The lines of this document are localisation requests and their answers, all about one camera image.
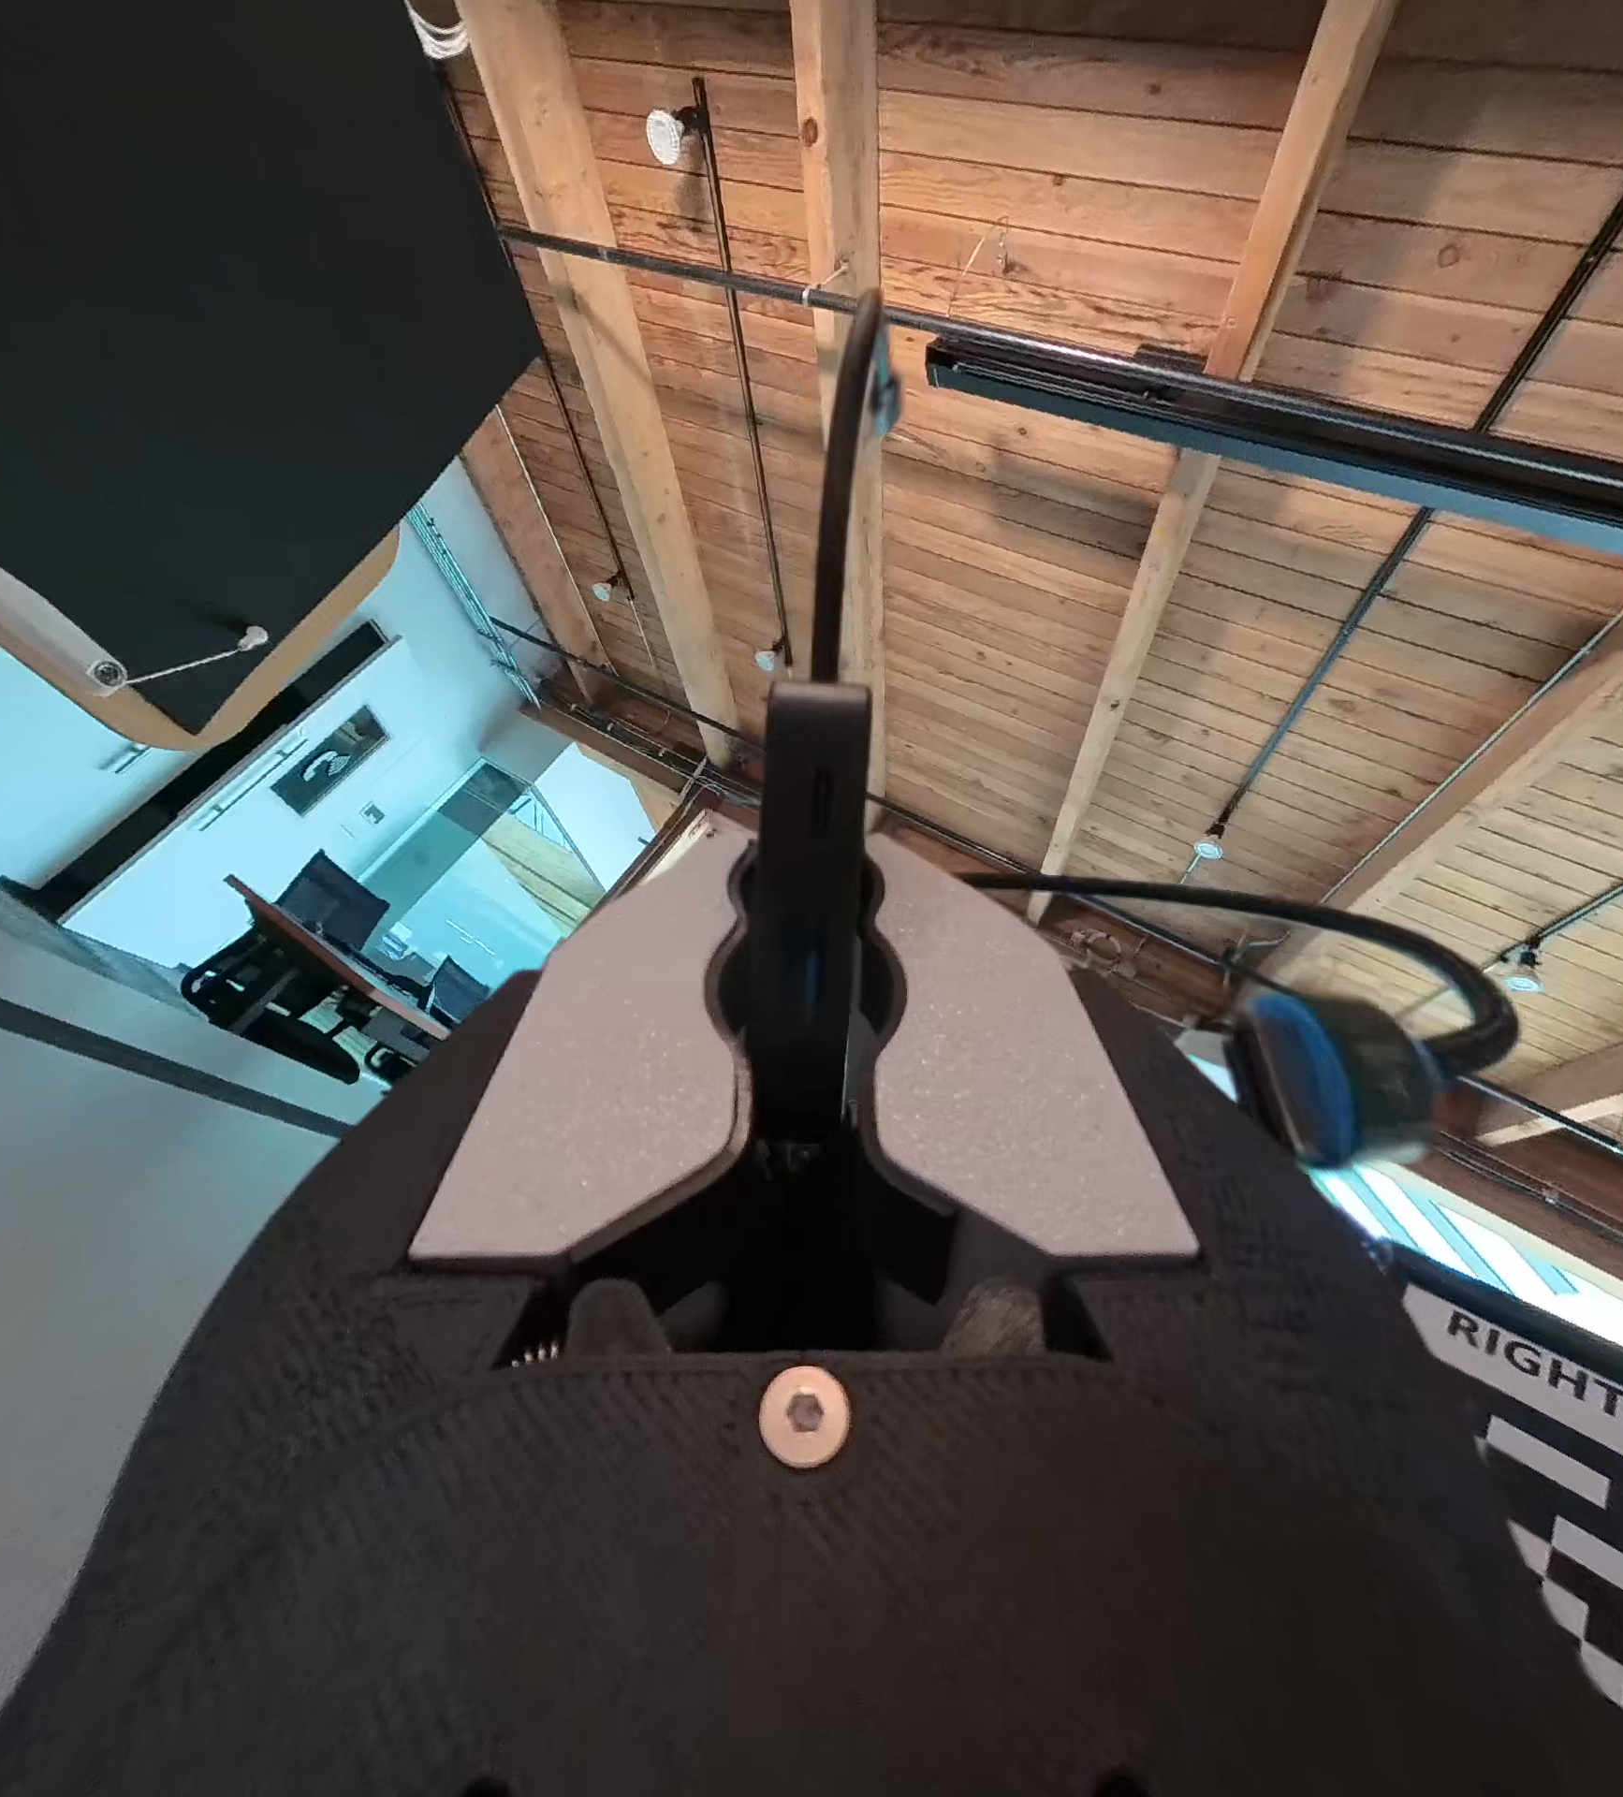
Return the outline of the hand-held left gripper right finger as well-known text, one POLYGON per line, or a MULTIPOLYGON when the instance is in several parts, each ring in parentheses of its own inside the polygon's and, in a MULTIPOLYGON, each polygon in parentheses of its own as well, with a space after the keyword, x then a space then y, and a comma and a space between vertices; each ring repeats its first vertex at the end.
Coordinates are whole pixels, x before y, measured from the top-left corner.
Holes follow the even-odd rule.
POLYGON ((1020 914, 868 840, 892 972, 872 1066, 886 1166, 1054 1265, 1189 1265, 1198 1236, 1069 967, 1020 914))

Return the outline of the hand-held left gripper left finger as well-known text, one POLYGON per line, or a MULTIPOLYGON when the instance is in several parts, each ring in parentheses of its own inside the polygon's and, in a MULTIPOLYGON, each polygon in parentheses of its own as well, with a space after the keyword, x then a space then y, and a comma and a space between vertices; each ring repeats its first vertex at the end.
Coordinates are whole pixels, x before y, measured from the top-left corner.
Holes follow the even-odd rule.
POLYGON ((564 938, 484 1086, 409 1258, 579 1271, 731 1171, 751 1079, 714 1022, 745 829, 712 829, 564 938))

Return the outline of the braided HDMI cable green plugs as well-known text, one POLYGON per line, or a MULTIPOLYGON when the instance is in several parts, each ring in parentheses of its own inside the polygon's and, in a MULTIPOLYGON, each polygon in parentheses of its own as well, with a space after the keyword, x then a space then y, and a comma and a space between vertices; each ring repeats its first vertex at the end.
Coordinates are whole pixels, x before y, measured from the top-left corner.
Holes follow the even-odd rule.
POLYGON ((1511 999, 1481 967, 1427 933, 1377 917, 1251 891, 1066 872, 965 872, 961 883, 991 894, 1231 912, 1363 942, 1430 972, 1469 1016, 1464 1025, 1435 1038, 1409 1037, 1369 1003, 1316 999, 1266 975, 1248 975, 1261 995, 1239 1003, 1227 1037, 1239 1104, 1301 1168, 1316 1174, 1376 1161, 1418 1161, 1427 1147, 1439 1097, 1497 1068, 1521 1042, 1511 999))

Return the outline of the black HDMI adapter box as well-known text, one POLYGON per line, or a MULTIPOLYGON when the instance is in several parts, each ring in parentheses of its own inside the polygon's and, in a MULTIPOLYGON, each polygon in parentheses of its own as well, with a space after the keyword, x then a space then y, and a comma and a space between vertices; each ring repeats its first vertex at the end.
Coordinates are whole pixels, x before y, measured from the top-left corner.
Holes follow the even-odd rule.
POLYGON ((818 1150, 842 1128, 859 1012, 867 768, 863 685, 772 692, 745 887, 745 1057, 755 1130, 783 1150, 818 1150))

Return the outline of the black office chair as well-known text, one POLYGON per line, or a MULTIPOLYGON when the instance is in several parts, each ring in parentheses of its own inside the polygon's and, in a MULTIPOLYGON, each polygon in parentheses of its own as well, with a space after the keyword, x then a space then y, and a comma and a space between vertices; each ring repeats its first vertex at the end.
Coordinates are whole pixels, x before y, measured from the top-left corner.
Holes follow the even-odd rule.
MULTIPOLYGON (((273 908, 311 938, 356 963, 386 912, 385 898, 326 854, 314 854, 273 908)), ((286 935, 262 929, 259 909, 235 942, 185 972, 180 995, 222 1030, 338 1084, 360 1080, 360 1066, 340 1042, 343 1030, 363 1017, 343 999, 344 981, 286 935)))
POLYGON ((363 1025, 369 1053, 363 1071, 392 1086, 405 1072, 421 1068, 428 1053, 447 1042, 468 1016, 488 999, 490 989, 473 981, 450 956, 410 999, 382 1004, 363 1025))

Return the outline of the long office desk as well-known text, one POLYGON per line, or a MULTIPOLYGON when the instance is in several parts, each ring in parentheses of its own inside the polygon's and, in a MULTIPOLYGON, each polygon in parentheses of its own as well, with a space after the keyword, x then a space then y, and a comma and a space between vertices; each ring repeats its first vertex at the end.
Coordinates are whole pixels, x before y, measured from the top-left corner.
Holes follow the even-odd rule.
POLYGON ((305 977, 324 977, 344 995, 356 995, 357 1003, 369 1004, 373 1012, 386 1012, 403 1029, 428 1038, 431 1045, 447 1042, 454 1025, 439 1022, 410 1004, 403 995, 392 992, 386 983, 373 977, 357 959, 343 955, 319 933, 307 931, 303 922, 290 917, 280 905, 266 901, 236 876, 227 876, 223 887, 231 889, 245 909, 251 926, 269 942, 280 955, 290 959, 305 977))

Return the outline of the dark door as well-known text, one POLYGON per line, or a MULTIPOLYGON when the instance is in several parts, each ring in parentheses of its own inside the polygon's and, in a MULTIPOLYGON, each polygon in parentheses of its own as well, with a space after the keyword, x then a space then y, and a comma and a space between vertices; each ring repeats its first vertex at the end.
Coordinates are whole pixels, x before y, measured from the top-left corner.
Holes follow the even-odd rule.
POLYGON ((116 821, 95 840, 73 854, 42 887, 31 891, 31 905, 52 922, 78 908, 95 889, 114 877, 123 865, 149 850, 172 826, 185 821, 230 776, 255 755, 273 746, 285 731, 298 727, 314 707, 344 685, 376 652, 386 635, 373 622, 357 622, 338 647, 320 655, 260 715, 235 739, 199 752, 173 773, 154 794, 116 821))

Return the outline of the framed marker sign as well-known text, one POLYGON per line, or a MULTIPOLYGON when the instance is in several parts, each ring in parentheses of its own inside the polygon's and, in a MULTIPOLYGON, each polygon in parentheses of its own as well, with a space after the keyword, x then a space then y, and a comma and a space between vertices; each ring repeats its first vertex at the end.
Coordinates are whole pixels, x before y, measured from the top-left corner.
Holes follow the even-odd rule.
POLYGON ((1376 1258, 1457 1381, 1548 1615, 1623 1711, 1623 1350, 1403 1246, 1376 1258))

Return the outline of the black board wooden edge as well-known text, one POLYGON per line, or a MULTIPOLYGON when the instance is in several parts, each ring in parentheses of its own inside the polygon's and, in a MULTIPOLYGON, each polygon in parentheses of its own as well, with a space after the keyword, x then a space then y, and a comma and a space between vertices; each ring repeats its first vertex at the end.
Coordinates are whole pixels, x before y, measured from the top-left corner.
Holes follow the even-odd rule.
POLYGON ((409 4, 0 4, 0 568, 191 667, 111 731, 247 727, 535 356, 409 4))

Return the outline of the black ceiling track rail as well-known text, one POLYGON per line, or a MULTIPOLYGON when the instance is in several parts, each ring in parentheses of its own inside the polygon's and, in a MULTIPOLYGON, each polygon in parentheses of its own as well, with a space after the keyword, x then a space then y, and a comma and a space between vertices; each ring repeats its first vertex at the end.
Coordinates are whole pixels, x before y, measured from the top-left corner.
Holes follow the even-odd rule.
POLYGON ((941 391, 1623 557, 1623 462, 1119 358, 936 337, 941 391))

